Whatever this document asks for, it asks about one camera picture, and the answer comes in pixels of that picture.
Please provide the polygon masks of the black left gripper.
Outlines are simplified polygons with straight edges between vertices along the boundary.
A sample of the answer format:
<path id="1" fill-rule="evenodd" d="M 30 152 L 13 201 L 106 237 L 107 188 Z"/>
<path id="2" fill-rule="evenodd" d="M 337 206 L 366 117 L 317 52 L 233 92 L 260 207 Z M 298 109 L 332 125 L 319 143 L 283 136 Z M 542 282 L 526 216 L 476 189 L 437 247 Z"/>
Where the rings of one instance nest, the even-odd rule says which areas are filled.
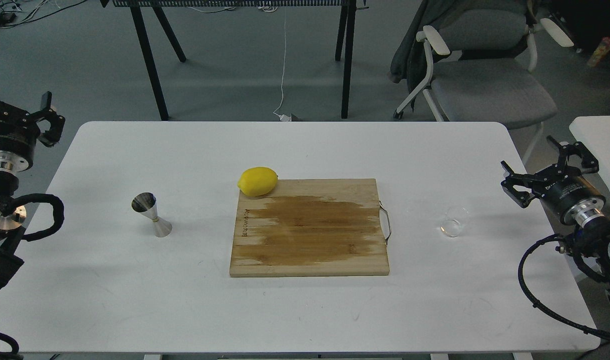
<path id="1" fill-rule="evenodd" d="M 65 117 L 53 114 L 52 93 L 45 91 L 40 99 L 39 120 L 46 120 L 49 129 L 39 134 L 39 127 L 29 119 L 27 111 L 7 103 L 0 104 L 0 152 L 11 153 L 20 158 L 17 171 L 33 166 L 36 140 L 51 148 L 62 137 Z"/>

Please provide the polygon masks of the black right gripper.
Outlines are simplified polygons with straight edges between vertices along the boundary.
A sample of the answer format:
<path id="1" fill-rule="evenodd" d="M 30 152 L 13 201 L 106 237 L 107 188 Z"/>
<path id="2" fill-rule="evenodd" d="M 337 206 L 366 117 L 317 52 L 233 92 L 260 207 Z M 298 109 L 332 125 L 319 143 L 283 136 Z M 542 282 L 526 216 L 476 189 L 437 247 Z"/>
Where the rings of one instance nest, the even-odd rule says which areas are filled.
<path id="1" fill-rule="evenodd" d="M 503 191 L 521 208 L 539 198 L 543 205 L 555 214 L 562 224 L 587 226 L 591 221 L 606 216 L 602 208 L 606 198 L 583 176 L 600 170 L 599 160 L 583 142 L 563 144 L 553 136 L 547 142 L 558 150 L 558 161 L 553 164 L 554 173 L 543 176 L 519 174 L 501 161 L 505 174 L 501 182 Z M 580 159 L 580 166 L 572 166 L 571 157 Z"/>

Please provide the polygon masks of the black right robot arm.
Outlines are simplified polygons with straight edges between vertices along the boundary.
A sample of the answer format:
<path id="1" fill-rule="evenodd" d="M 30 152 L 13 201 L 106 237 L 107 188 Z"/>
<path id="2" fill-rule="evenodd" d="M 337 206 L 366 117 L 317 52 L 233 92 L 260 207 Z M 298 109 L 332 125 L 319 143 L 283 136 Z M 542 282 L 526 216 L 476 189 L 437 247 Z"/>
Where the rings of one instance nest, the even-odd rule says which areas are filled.
<path id="1" fill-rule="evenodd" d="M 519 174 L 505 162 L 501 187 L 522 208 L 538 199 L 560 223 L 574 226 L 569 235 L 554 234 L 558 252 L 570 256 L 579 271 L 610 286 L 610 216 L 602 212 L 606 198 L 584 178 L 599 171 L 599 160 L 582 142 L 547 141 L 558 150 L 558 161 L 534 174 Z M 610 287 L 607 290 L 610 303 Z"/>

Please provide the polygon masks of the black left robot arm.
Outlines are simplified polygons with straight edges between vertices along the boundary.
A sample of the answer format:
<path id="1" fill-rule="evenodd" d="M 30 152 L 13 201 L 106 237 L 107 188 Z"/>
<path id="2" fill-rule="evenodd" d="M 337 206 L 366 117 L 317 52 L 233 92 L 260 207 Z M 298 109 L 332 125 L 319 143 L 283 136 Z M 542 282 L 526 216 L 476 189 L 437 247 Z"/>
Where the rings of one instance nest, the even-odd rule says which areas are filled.
<path id="1" fill-rule="evenodd" d="M 52 108 L 51 101 L 52 93 L 45 92 L 40 109 L 30 113 L 0 100 L 0 290 L 24 264 L 15 255 L 20 242 L 51 236 L 64 221 L 63 202 L 55 195 L 32 193 L 14 197 L 19 184 L 17 174 L 33 166 L 36 143 L 52 147 L 61 139 L 65 118 Z M 51 205 L 53 223 L 27 234 L 24 221 L 30 203 Z"/>

